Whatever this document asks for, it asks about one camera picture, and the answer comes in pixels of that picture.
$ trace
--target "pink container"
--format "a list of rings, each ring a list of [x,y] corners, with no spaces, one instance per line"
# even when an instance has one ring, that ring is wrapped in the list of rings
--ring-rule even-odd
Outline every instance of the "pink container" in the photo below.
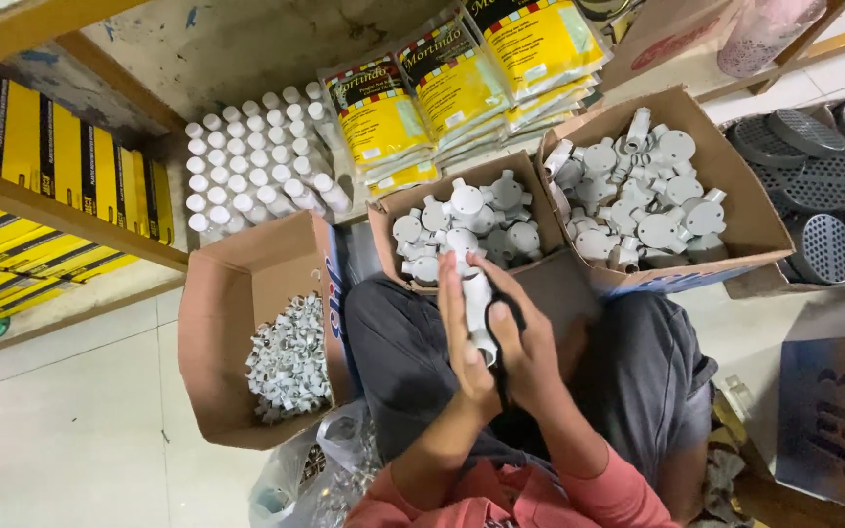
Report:
[[[825,11],[825,0],[748,0],[716,64],[732,77],[758,73]]]

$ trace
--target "person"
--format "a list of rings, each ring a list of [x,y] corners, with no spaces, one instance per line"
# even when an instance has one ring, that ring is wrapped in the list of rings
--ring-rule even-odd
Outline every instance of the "person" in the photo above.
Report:
[[[499,415],[495,378],[468,341],[453,253],[440,258],[438,304],[386,279],[356,285],[346,331],[386,466],[346,527],[692,521],[702,510],[716,365],[686,312],[661,295],[629,293],[557,354],[549,320],[520,284],[484,258],[466,259],[524,315],[518,335],[509,306],[488,309],[505,396],[530,421],[508,424],[516,441],[498,434],[510,411]],[[582,349],[574,367],[560,360]]]

